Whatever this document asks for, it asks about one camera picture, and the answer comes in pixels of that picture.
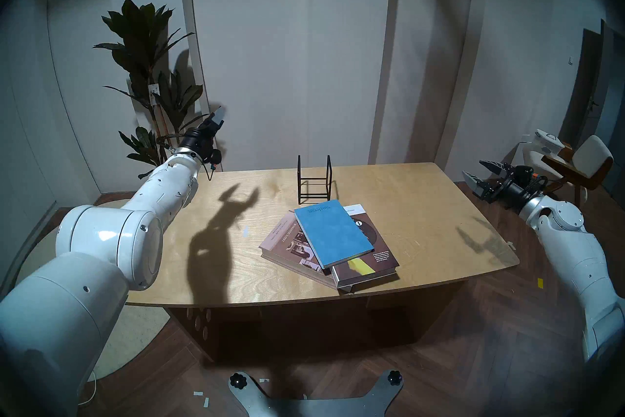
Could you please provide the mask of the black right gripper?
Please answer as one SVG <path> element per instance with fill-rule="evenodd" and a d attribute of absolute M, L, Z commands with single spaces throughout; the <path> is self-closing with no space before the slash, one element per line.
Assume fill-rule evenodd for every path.
<path fill-rule="evenodd" d="M 491 160 L 479 160 L 479 163 L 492 174 L 492 179 L 498 180 L 486 182 L 466 171 L 462 171 L 462 176 L 473 195 L 489 204 L 501 201 L 506 209 L 521 211 L 548 184 L 548 177 L 536 174 L 531 166 Z"/>

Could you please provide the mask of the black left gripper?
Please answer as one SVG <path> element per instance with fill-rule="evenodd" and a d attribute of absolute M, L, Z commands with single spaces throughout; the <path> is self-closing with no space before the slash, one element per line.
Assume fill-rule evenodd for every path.
<path fill-rule="evenodd" d="M 224 123 L 224 115 L 225 108 L 218 107 L 211 113 L 210 121 L 203 121 L 197 128 L 189 129 L 180 142 L 180 150 L 193 153 L 203 164 L 221 164 L 222 153 L 214 147 L 214 138 Z"/>

